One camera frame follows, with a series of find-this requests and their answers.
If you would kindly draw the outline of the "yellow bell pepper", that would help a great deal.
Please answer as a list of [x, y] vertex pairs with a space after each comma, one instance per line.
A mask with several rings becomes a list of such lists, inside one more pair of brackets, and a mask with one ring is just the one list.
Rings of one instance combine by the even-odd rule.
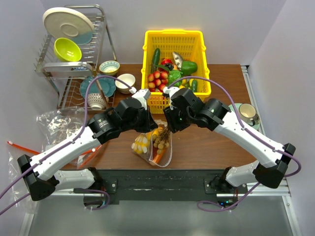
[[148, 152], [149, 139], [146, 134], [140, 134], [132, 143], [131, 149], [133, 152], [141, 155]]

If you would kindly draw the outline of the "clear white-dotted zip bag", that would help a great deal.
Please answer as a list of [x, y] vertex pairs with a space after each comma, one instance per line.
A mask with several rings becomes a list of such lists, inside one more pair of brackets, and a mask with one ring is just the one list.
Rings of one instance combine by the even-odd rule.
[[[155, 120], [155, 122], [157, 123], [158, 127], [159, 127], [159, 126], [168, 127], [168, 126], [167, 126], [167, 122], [165, 122], [165, 121], [162, 121], [162, 120]], [[139, 155], [139, 154], [137, 154], [137, 153], [135, 153], [135, 152], [133, 152], [133, 151], [131, 150], [134, 154], [140, 156], [141, 158], [143, 158], [143, 159], [144, 159], [145, 161], [147, 161], [148, 163], [150, 163], [150, 162], [149, 162], [149, 158], [152, 157], [152, 152], [153, 152], [153, 148], [154, 148], [154, 146], [153, 146], [153, 141], [152, 141], [152, 140], [149, 140], [149, 143], [150, 143], [150, 144], [149, 144], [149, 147], [148, 147], [148, 152], [147, 152], [146, 154], [141, 154], [141, 155]], [[167, 166], [170, 164], [170, 162], [171, 162], [171, 160], [172, 160], [172, 153], [173, 153], [173, 147], [172, 147], [172, 133], [170, 132], [170, 146], [169, 146], [168, 148], [166, 148], [166, 151], [165, 151], [165, 153], [164, 153], [164, 155], [163, 155], [161, 161], [159, 162], [159, 164], [152, 164], [152, 163], [150, 163], [150, 164], [153, 165], [153, 166], [158, 166], [158, 167], [160, 167], [160, 168], [165, 168], [165, 167], [167, 167]]]

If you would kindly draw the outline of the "brown longan bunch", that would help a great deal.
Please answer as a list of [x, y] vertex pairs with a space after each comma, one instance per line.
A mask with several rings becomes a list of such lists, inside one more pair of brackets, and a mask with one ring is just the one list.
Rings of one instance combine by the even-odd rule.
[[162, 128], [163, 128], [162, 135], [153, 141], [153, 146], [158, 149], [164, 149], [170, 146], [170, 130], [168, 129], [168, 127]]

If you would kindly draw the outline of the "orange papaya slice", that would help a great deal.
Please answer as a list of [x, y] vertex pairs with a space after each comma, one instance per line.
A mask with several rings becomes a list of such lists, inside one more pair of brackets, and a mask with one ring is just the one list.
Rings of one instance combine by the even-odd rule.
[[152, 157], [149, 158], [149, 162], [152, 164], [159, 164], [161, 161], [166, 149], [158, 149], [158, 148], [153, 148], [152, 152]]

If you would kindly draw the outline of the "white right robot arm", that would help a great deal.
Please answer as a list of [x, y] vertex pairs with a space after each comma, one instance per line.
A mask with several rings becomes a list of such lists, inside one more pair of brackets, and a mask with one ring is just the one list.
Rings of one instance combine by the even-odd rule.
[[210, 185], [224, 193], [231, 193], [242, 184], [259, 182], [276, 189], [287, 171], [295, 152], [292, 144], [277, 143], [248, 124], [240, 124], [236, 113], [217, 99], [206, 103], [187, 88], [164, 88], [170, 105], [163, 112], [172, 133], [182, 131], [191, 124], [221, 134], [249, 152], [256, 161], [240, 167], [227, 167], [221, 177]]

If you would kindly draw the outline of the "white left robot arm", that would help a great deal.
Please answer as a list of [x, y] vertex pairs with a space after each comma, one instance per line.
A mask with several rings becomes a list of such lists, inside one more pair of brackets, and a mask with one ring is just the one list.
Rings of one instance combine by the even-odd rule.
[[104, 189], [103, 179], [96, 168], [62, 171], [61, 167], [82, 153], [118, 138], [123, 132], [135, 130], [148, 133], [157, 128], [147, 99], [132, 96], [95, 115], [77, 133], [33, 157], [22, 155], [18, 165], [33, 201], [40, 201], [53, 192], [80, 188], [91, 193]]

